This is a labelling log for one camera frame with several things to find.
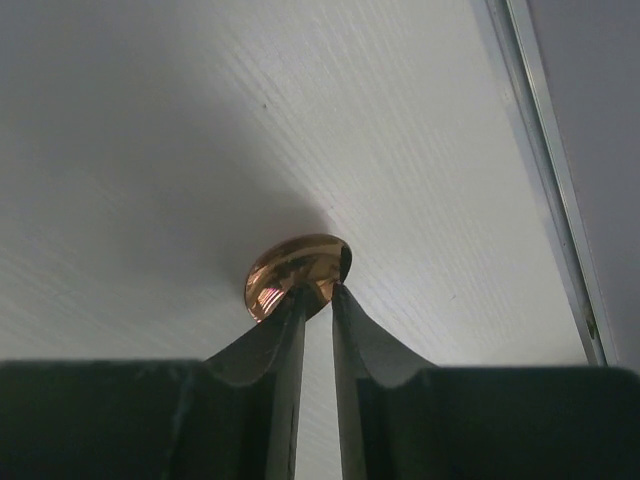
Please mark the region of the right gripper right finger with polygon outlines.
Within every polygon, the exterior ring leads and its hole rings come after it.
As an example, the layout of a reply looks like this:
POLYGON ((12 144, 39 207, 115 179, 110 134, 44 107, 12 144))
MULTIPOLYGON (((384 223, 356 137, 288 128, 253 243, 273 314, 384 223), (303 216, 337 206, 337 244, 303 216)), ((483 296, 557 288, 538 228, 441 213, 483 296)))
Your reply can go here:
POLYGON ((635 479, 639 379, 611 367, 439 367, 332 298, 347 479, 635 479))

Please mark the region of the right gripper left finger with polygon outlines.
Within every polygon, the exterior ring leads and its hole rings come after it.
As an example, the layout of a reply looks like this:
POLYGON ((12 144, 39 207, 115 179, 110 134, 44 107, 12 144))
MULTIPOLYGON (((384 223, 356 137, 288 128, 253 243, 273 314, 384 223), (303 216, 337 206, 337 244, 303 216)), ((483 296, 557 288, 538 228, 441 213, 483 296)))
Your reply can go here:
POLYGON ((306 292, 207 360, 5 361, 5 479, 290 479, 306 292))

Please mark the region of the copper spoon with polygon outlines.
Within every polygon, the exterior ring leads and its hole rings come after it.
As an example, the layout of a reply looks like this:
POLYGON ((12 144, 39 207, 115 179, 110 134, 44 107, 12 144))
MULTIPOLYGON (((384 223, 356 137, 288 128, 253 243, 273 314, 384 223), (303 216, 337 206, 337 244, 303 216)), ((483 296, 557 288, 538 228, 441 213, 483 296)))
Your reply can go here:
POLYGON ((244 291, 249 314, 260 323, 293 288, 307 286, 314 294, 309 318, 331 300, 333 286, 342 283, 352 264, 348 243, 325 233, 285 240, 261 254, 250 268, 244 291))

